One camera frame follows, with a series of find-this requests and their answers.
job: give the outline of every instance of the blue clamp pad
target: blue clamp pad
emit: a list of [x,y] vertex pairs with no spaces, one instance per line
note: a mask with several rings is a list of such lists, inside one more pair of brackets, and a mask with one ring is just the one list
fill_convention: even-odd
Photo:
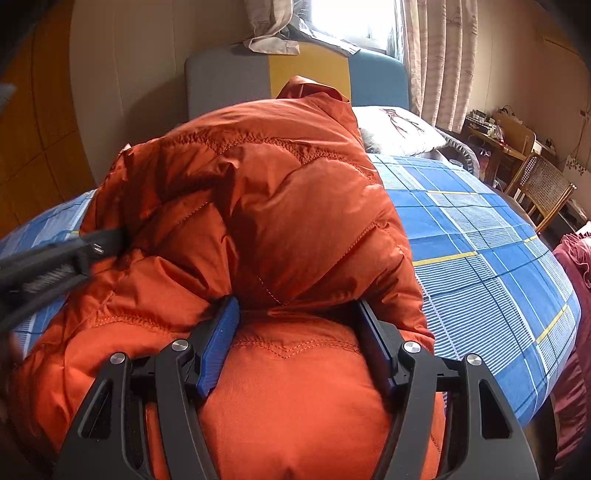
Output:
[[212,388],[217,385],[239,321],[238,301],[236,297],[230,297],[214,319],[215,329],[201,356],[201,374],[197,383],[197,391],[203,399],[207,398]]

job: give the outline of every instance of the blue headboard panel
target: blue headboard panel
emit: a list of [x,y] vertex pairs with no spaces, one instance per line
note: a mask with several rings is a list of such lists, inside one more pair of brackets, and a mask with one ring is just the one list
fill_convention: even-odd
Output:
[[408,110],[408,77],[400,61],[361,49],[349,57],[349,77],[353,106],[400,106]]

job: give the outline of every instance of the wall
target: wall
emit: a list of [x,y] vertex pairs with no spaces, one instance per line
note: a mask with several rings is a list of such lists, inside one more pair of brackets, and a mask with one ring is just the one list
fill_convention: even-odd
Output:
[[[580,111],[591,108],[589,72],[577,54],[548,41],[541,55],[532,127],[542,139],[552,138],[558,156],[566,159],[579,142],[584,123]],[[583,165],[589,158],[590,131],[587,127],[577,156]]]
[[243,0],[77,0],[70,75],[96,181],[105,178],[126,143],[150,140],[187,121],[189,55],[250,33]]
[[541,37],[534,0],[478,0],[478,45],[470,109],[493,112],[507,104],[528,123]]
[[0,117],[0,238],[95,186],[70,93],[73,4],[74,0],[56,4],[0,79],[17,87]]

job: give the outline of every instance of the red fabric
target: red fabric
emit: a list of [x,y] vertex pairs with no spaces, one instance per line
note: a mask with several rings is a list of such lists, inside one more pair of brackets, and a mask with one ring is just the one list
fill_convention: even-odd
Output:
[[564,268],[579,303],[581,320],[573,352],[560,374],[553,394],[555,413],[560,423],[557,465],[560,466],[575,450],[589,421],[591,411],[591,238],[585,235],[565,235],[554,250],[554,256]]
[[[199,411],[224,480],[370,478],[391,424],[346,302],[364,296],[433,350],[400,219],[347,99],[296,77],[283,99],[213,112],[122,152],[82,231],[130,250],[68,298],[11,388],[23,440],[56,452],[102,362],[158,352],[233,293],[241,325]],[[156,413],[152,462],[166,478]],[[437,396],[423,478],[443,437]]]

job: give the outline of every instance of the white pillow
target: white pillow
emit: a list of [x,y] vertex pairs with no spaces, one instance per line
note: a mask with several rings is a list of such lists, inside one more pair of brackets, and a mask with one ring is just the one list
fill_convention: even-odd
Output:
[[354,106],[367,153],[412,157],[445,147],[441,134],[414,113],[397,106]]

